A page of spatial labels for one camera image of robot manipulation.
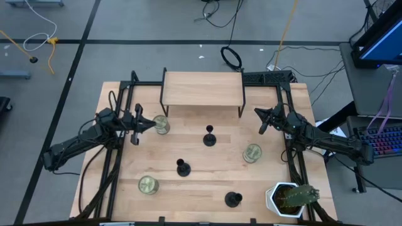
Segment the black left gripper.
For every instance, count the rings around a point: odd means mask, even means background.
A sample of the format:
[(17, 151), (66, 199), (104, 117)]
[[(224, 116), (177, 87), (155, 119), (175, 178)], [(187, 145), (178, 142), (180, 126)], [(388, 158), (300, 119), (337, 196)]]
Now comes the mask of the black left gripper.
[(133, 131), (133, 134), (131, 135), (131, 143), (137, 146), (139, 145), (139, 134), (155, 127), (156, 122), (142, 116), (143, 108), (141, 104), (136, 104), (134, 106), (134, 112), (135, 116), (132, 115), (129, 110), (125, 110), (122, 122), (125, 131)]

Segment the backlit rainbow keyboard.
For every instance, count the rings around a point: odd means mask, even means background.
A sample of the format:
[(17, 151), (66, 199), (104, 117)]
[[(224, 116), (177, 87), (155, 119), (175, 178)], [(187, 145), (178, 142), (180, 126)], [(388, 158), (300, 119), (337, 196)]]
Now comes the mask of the backlit rainbow keyboard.
[(385, 126), (381, 132), (378, 130), (379, 126), (357, 127), (354, 133), (373, 148), (375, 158), (402, 156), (402, 124)]

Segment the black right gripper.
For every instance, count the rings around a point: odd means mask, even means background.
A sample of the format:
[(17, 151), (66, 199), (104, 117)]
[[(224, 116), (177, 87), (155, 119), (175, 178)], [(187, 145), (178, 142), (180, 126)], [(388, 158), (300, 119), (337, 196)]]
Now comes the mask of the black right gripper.
[(278, 104), (275, 108), (270, 109), (255, 108), (254, 111), (262, 122), (259, 134), (264, 134), (268, 126), (273, 126), (276, 130), (282, 131), (288, 125), (283, 104)]

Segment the white hexagonal plant pot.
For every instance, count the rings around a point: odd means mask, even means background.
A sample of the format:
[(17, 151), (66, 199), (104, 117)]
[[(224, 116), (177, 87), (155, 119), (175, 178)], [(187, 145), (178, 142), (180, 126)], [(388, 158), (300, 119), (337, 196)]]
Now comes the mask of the white hexagonal plant pot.
[(280, 205), (283, 202), (279, 201), (279, 197), (283, 197), (283, 192), (285, 190), (294, 187), (298, 187), (298, 185), (296, 183), (278, 182), (274, 187), (266, 190), (266, 208), (281, 217), (300, 218), (305, 208), (304, 205), (300, 207), (280, 208)]

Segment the black caster base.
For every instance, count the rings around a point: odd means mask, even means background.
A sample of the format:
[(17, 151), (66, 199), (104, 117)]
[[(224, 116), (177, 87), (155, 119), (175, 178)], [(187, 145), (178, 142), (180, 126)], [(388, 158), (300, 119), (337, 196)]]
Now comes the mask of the black caster base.
[(0, 97), (0, 115), (12, 109), (11, 99), (9, 97)]

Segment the wooden shelf riser black legs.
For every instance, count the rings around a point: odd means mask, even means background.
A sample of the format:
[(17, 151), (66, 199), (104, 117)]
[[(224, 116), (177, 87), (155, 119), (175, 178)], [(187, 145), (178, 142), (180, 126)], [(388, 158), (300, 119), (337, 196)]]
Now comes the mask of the wooden shelf riser black legs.
[(173, 72), (163, 69), (160, 105), (168, 116), (171, 106), (237, 107), (246, 105), (244, 70), (239, 72)]

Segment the black stand pole with caster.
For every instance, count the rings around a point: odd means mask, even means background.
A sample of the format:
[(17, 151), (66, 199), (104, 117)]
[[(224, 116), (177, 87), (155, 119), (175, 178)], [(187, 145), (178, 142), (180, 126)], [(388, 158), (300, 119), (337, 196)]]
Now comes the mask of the black stand pole with caster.
[(354, 193), (366, 193), (366, 183), (361, 178), (361, 166), (357, 164), (355, 167), (353, 167), (353, 170), (355, 172), (357, 186), (353, 188), (352, 191)]

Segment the grey blue furniture base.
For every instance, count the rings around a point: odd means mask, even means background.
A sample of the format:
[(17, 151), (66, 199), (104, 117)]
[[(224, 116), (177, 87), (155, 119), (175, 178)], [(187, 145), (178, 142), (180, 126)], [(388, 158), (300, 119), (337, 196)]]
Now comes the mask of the grey blue furniture base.
[(63, 0), (4, 0), (5, 3), (12, 7), (25, 7), (25, 6), (60, 6), (64, 7)]
[(29, 80), (31, 75), (27, 71), (0, 70), (0, 78), (23, 78)]

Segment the black perforated bracket plate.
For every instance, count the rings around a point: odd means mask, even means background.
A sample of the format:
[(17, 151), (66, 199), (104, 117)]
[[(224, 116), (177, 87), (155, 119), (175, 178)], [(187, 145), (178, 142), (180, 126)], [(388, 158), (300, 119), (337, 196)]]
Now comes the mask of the black perforated bracket plate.
[(242, 74), (246, 84), (277, 84), (277, 83), (293, 83), (296, 77), (290, 70), (285, 71), (268, 71), (268, 72), (247, 72)]

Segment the grey side desk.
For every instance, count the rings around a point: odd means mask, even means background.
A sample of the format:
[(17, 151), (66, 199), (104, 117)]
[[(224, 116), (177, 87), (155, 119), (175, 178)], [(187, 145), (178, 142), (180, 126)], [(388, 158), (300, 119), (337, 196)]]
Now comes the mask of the grey side desk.
[[(393, 72), (384, 65), (377, 69), (356, 68), (351, 55), (352, 48), (349, 44), (341, 43), (339, 49), (357, 114), (368, 117), (375, 116), (386, 97)], [(396, 74), (389, 117), (402, 119), (402, 69)]]

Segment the computer monitor blue screen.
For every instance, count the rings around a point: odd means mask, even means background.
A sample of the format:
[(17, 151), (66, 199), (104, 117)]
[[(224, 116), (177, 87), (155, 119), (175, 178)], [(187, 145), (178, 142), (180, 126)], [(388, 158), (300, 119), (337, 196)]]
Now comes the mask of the computer monitor blue screen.
[(395, 0), (387, 10), (374, 15), (372, 25), (352, 45), (355, 67), (402, 65), (402, 0)]

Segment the glass jar right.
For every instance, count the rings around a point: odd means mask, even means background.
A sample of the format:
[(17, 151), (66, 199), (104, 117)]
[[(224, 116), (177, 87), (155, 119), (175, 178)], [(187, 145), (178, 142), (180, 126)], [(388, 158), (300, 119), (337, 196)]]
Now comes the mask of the glass jar right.
[(244, 150), (242, 157), (247, 163), (255, 163), (262, 155), (262, 149), (258, 144), (250, 144)]

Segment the silver tin can green label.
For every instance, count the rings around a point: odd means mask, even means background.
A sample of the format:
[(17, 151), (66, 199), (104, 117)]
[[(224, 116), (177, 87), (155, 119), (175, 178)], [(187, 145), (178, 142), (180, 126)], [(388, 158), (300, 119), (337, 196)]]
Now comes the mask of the silver tin can green label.
[(155, 129), (158, 134), (165, 135), (170, 131), (170, 124), (166, 116), (155, 116), (153, 121), (156, 123)]
[(153, 195), (159, 189), (158, 180), (151, 176), (143, 176), (138, 182), (138, 188), (141, 193)]

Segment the green cactus plant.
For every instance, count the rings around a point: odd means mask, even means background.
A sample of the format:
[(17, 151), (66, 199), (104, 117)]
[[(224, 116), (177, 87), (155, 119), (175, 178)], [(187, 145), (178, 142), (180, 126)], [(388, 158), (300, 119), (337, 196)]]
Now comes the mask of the green cactus plant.
[(281, 190), (278, 198), (281, 208), (301, 207), (320, 199), (319, 190), (312, 185), (300, 185)]

